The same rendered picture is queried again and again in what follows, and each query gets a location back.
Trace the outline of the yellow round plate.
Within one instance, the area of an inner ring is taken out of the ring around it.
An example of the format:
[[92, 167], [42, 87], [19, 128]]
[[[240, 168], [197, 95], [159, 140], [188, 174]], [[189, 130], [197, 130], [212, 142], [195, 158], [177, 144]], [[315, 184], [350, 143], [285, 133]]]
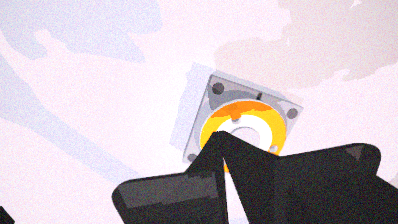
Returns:
[[[239, 119], [237, 122], [231, 121]], [[230, 133], [238, 127], [251, 127], [260, 138], [260, 149], [279, 154], [284, 146], [286, 128], [283, 118], [269, 104], [256, 99], [236, 99], [222, 104], [206, 118], [200, 132], [201, 150], [211, 134], [224, 130]], [[269, 149], [271, 145], [276, 145]]]

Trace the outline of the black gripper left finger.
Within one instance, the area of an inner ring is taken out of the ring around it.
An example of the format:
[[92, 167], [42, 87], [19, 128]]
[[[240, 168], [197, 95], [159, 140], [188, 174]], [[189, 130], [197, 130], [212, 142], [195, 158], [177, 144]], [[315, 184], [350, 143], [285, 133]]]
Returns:
[[111, 201], [123, 224], [207, 215], [211, 224], [229, 224], [221, 137], [211, 134], [182, 172], [120, 183]]

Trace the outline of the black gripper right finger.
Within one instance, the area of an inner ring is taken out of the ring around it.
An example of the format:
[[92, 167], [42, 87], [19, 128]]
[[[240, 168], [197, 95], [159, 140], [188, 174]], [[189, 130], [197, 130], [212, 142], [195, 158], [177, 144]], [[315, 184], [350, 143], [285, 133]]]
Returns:
[[279, 156], [219, 131], [223, 157], [249, 224], [285, 224], [292, 185], [371, 171], [377, 174], [381, 151], [367, 143]]

